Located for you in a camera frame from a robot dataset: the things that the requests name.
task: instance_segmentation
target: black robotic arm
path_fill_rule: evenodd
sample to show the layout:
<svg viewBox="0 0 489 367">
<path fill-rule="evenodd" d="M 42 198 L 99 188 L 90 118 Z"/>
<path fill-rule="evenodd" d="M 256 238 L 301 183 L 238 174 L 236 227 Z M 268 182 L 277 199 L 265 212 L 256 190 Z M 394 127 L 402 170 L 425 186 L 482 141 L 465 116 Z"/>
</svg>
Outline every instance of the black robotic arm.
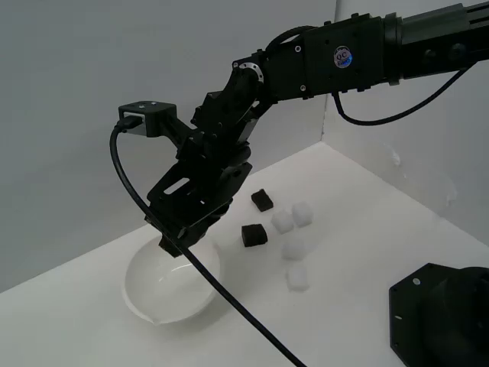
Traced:
<svg viewBox="0 0 489 367">
<path fill-rule="evenodd" d="M 191 121 L 195 128 L 177 118 L 172 104 L 140 101 L 119 107 L 120 119 L 110 139 L 116 172 L 146 220 L 162 232 L 160 247 L 172 256 L 188 258 L 285 357 L 304 367 L 188 249 L 227 212 L 250 173 L 248 137 L 273 104 L 327 93 L 333 95 L 339 114 L 357 125 L 400 119 L 434 100 L 472 65 L 489 58 L 488 35 L 489 2 L 467 8 L 453 5 L 406 19 L 395 14 L 385 18 L 352 15 L 322 27 L 294 28 L 272 40 L 265 50 L 232 63 L 226 87 L 208 93 L 196 108 Z M 451 71 L 458 72 L 438 92 L 390 118 L 359 121 L 348 117 L 341 105 L 339 93 L 350 89 L 361 92 L 379 83 L 395 85 L 400 79 Z M 117 152 L 121 132 L 166 136 L 176 146 L 178 162 L 147 195 L 150 206 L 139 197 L 122 168 Z M 420 291 L 414 293 L 410 283 L 418 274 L 428 286 L 418 287 Z M 487 269 L 457 271 L 428 264 L 390 289 L 391 345 L 410 367 L 438 365 L 432 362 L 433 356 L 443 366 L 486 366 L 488 304 Z M 396 321 L 398 310 L 404 317 L 402 324 Z"/>
<path fill-rule="evenodd" d="M 147 195 L 151 210 L 165 226 L 161 247 L 178 256 L 170 243 L 195 244 L 226 213 L 251 171 L 248 137 L 273 104 L 332 93 L 348 119 L 339 93 L 463 72 L 489 58 L 488 36 L 489 2 L 467 8 L 453 5 L 406 19 L 395 14 L 352 15 L 321 27 L 294 28 L 265 50 L 233 62 L 226 87 L 208 93 L 196 108 L 194 129 L 177 118 L 175 105 L 141 101 L 119 107 L 121 119 L 136 115 L 143 120 L 131 133 L 167 136 L 177 148 L 178 163 Z"/>
</svg>

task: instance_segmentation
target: white foam cube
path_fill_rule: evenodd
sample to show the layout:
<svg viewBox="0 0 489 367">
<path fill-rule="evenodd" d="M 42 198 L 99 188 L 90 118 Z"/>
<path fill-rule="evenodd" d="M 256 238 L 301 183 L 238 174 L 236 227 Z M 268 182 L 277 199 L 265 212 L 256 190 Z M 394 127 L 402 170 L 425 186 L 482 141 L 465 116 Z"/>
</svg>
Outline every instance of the white foam cube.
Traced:
<svg viewBox="0 0 489 367">
<path fill-rule="evenodd" d="M 282 246 L 282 257 L 286 260 L 302 260 L 306 257 L 306 246 L 302 239 L 289 237 Z"/>
<path fill-rule="evenodd" d="M 302 262 L 296 262 L 287 270 L 287 287 L 289 291 L 304 292 L 309 289 L 307 268 Z"/>
<path fill-rule="evenodd" d="M 273 214 L 271 222 L 281 234 L 290 232 L 293 229 L 292 216 L 285 210 Z"/>
<path fill-rule="evenodd" d="M 308 203 L 302 201 L 292 205 L 292 217 L 298 227 L 308 226 L 313 222 L 313 210 Z"/>
</svg>

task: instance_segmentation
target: round logo sticker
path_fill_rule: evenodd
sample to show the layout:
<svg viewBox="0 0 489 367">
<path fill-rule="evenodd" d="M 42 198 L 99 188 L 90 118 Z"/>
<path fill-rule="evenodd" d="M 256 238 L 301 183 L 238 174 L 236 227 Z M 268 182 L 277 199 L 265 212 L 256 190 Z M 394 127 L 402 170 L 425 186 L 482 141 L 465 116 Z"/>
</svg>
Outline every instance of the round logo sticker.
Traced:
<svg viewBox="0 0 489 367">
<path fill-rule="evenodd" d="M 353 56 L 346 46 L 340 46 L 335 50 L 335 65 L 340 69 L 345 69 L 351 64 Z"/>
</svg>

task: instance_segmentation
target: gray wall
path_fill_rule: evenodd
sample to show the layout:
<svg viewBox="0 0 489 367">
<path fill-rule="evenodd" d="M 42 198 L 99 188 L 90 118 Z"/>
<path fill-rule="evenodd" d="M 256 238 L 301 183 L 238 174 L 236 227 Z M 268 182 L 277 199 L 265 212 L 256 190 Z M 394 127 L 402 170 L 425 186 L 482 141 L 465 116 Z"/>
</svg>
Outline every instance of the gray wall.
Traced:
<svg viewBox="0 0 489 367">
<path fill-rule="evenodd" d="M 3 1 L 0 291 L 144 224 L 109 160 L 119 105 L 173 102 L 189 121 L 234 59 L 334 11 L 334 0 Z M 324 103 L 275 106 L 251 139 L 255 169 L 319 141 Z M 175 155 L 164 138 L 123 136 L 120 151 L 142 193 Z"/>
<path fill-rule="evenodd" d="M 456 0 L 341 0 L 338 18 L 351 13 L 397 12 L 408 17 Z M 467 1 L 465 5 L 478 2 Z M 414 106 L 451 75 L 381 85 L 342 95 L 345 111 L 357 119 L 378 119 Z M 328 100 L 323 140 L 387 182 L 489 244 L 489 63 L 479 63 L 421 111 L 381 127 L 357 127 L 342 120 Z"/>
</svg>

